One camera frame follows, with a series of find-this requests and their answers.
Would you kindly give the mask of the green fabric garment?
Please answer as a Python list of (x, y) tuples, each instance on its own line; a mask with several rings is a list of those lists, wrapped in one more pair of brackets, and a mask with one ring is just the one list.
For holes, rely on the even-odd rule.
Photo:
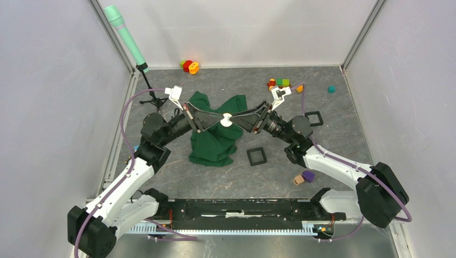
[[(212, 109), (206, 94), (195, 92), (189, 102), (197, 108), (219, 114), (237, 113), (247, 110), (245, 95), (235, 95), (220, 107)], [(220, 123), (202, 133), (190, 137), (192, 152), (189, 161), (204, 166), (223, 167), (233, 163), (230, 155), (237, 151), (236, 141), (243, 136), (244, 130), (236, 124), (224, 127)]]

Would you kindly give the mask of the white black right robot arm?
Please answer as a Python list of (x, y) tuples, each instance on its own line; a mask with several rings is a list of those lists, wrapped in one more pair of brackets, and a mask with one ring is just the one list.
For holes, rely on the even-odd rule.
[(264, 102), (234, 115), (225, 113), (221, 123), (235, 124), (251, 133), (265, 131), (288, 143), (284, 151), (291, 163), (319, 171), (354, 190), (362, 216), (373, 225), (385, 228), (393, 220), (412, 221), (406, 208), (409, 197), (392, 169), (382, 162), (355, 162), (323, 148), (312, 137), (308, 117), (298, 115), (285, 121)]

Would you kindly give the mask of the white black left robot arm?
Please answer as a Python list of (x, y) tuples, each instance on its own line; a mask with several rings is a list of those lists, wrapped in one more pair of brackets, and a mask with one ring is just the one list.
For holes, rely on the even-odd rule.
[(166, 145), (190, 130), (201, 133), (225, 119), (222, 114), (203, 111), (191, 103), (178, 105), (178, 116), (166, 121), (159, 113), (143, 120), (141, 143), (132, 150), (125, 169), (84, 208), (68, 212), (68, 241), (74, 257), (107, 257), (117, 240), (140, 222), (153, 216), (164, 218), (167, 202), (142, 195), (132, 204), (126, 202), (165, 164), (170, 155)]

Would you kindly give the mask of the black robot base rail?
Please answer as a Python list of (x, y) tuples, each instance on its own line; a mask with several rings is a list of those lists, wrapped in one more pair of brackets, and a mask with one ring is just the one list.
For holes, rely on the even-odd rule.
[(325, 211), (319, 191), (311, 199), (170, 199), (151, 188), (145, 195), (156, 199), (152, 219), (168, 220), (174, 230), (297, 230), (303, 221), (344, 221), (346, 214)]

